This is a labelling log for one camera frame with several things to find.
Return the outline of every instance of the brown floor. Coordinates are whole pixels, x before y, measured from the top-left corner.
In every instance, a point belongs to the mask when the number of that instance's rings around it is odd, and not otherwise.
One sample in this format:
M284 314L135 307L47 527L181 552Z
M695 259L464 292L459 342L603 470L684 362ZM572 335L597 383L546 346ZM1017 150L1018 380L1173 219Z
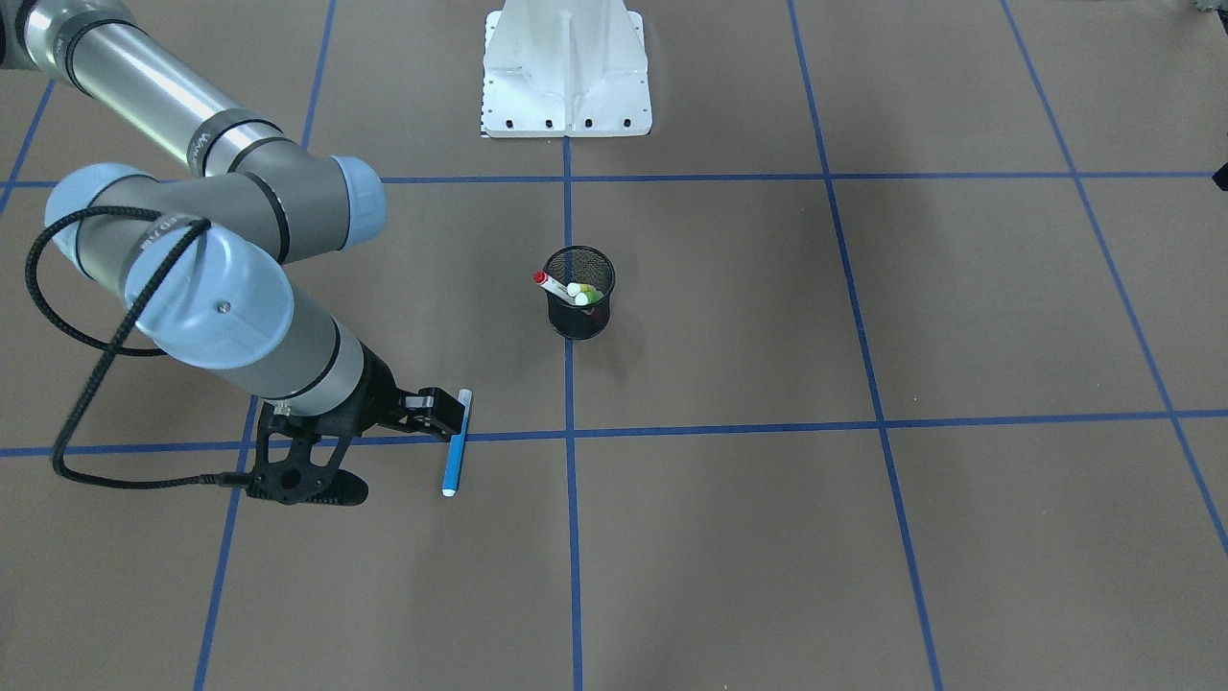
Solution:
M131 0L383 234L289 266L438 444L352 509L75 486L95 353L22 281L52 184L185 172L0 74L0 689L1219 690L1228 680L1228 37L1185 0L636 0L653 131L478 136L497 0ZM596 245L608 330L528 274ZM119 304L52 252L52 301ZM249 398L120 362L74 444L131 479L251 461Z

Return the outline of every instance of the mesh pencil cup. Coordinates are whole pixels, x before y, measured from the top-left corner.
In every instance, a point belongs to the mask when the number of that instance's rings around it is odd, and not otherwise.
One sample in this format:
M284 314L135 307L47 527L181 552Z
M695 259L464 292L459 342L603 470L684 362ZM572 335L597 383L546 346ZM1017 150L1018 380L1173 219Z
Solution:
M583 244L564 247L546 259L542 270L559 282L587 282L598 290L598 297L586 304L575 304L545 293L546 315L550 325L573 340L592 338L610 320L610 292L614 291L614 264L609 257Z

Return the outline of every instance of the blue marker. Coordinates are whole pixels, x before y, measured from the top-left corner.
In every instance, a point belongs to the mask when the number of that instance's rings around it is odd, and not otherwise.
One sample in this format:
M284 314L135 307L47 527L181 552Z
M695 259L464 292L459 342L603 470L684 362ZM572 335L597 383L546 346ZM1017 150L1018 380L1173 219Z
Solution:
M448 442L448 464L443 466L443 496L453 497L460 485L460 460L464 458L464 437L469 433L469 410L473 407L473 392L462 389L457 401L464 406L464 419L460 420L460 432Z

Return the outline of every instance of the black cable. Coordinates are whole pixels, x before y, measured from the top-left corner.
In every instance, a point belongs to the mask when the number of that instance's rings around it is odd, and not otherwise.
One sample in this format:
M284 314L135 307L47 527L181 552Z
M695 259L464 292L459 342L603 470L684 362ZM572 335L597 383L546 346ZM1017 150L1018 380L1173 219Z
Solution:
M26 264L27 277L29 276L31 265L37 265L38 253L42 252L42 247L47 245L47 239L54 236L55 232L59 232L59 230L63 230L68 225L75 222L72 220L68 220L61 225L61 221L72 217L77 217L77 220L80 220L81 217L87 217L91 215L113 212L113 211L107 211L107 209L113 210L117 209L117 206L98 206L96 209L85 209L82 211L77 211L76 214L70 214L68 216L64 216L64 218L60 218L60 221L56 221L50 227L44 230L43 233L39 234L39 241L42 241L42 244L36 243L34 248L31 249L31 259L27 260ZM119 206L118 209L122 209L122 211L115 215L128 215L131 217L144 218L149 217L149 215L152 214L152 217L150 220L155 220L161 215L157 211L150 211L146 209L131 209L123 206ZM145 284L145 287L141 288L140 295L138 295L136 299L133 301L133 306L129 307L128 313L124 314L124 320L119 323L119 328L117 328L115 334L111 336L111 341L103 344L102 357L98 358L98 365L93 367L93 372L90 374L90 379L88 382L86 382L85 389L81 390L81 395L77 398L76 404L72 406L72 412L70 412L68 420L64 421L64 427L60 428L60 433L55 438L55 444L52 447L52 469L55 471L55 475L85 485L97 485L101 487L112 487L115 490L163 490L167 487L179 487L183 485L233 486L236 484L242 482L242 477L238 474L231 474L231 473L216 474L216 475L196 475L190 477L177 477L173 480L135 482L126 480L114 480L109 477L98 477L84 473L77 473L75 470L69 469L64 464L64 452L68 449L69 441L72 439L72 434L76 432L77 426L81 423L81 419L85 417L86 409L90 407L90 404L93 401L93 398L98 394L98 389L102 387L102 380L104 377L107 377L107 371L111 369L111 366L115 362L115 358L120 355L122 351L124 351L123 342L125 339L128 339L128 335L133 331L133 328L136 326L136 319L140 318L141 312L145 311L145 306L149 304L149 301L154 297L154 292L157 291L160 285L162 285L162 281L166 280L167 274L171 272L171 269L174 266L176 261L179 260L179 258L188 250L188 247L198 237L200 237L201 234L204 234L206 230L209 230L209 225L210 223L208 218L199 218L192 221L188 225L188 232L182 238L179 238L178 242L176 242L171 252L166 255L165 259L162 259L162 263L158 264L157 270L154 271L154 275L150 276L149 281Z
M34 299L34 306L38 307L38 311L47 317L47 320L52 322L52 325L80 340L81 342L90 345L91 349L97 349L98 351L106 351L107 342L88 335L70 324L64 319L64 317L52 308L47 297L43 296L43 290L38 285L38 260L43 255L43 249L47 248L47 244L58 232L87 217L103 215L155 221L162 214L133 206L92 206L90 209L81 209L80 211L74 211L47 226L47 228L39 233L38 238L34 239L34 244L29 248L29 254L26 255L26 290L29 292L31 298ZM166 355L161 349L119 349L118 353L120 356L130 356L134 358L150 358Z

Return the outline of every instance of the pen holder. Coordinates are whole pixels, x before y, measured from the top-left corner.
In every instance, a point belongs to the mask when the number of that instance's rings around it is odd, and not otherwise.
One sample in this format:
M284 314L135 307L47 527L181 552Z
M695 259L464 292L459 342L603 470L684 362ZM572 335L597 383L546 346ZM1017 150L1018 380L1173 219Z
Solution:
M573 244L551 254L542 270L564 285L587 282L602 291L600 298L585 306L545 293L546 315L560 335L583 340L605 328L610 320L610 293L614 291L614 264L609 257L592 247Z

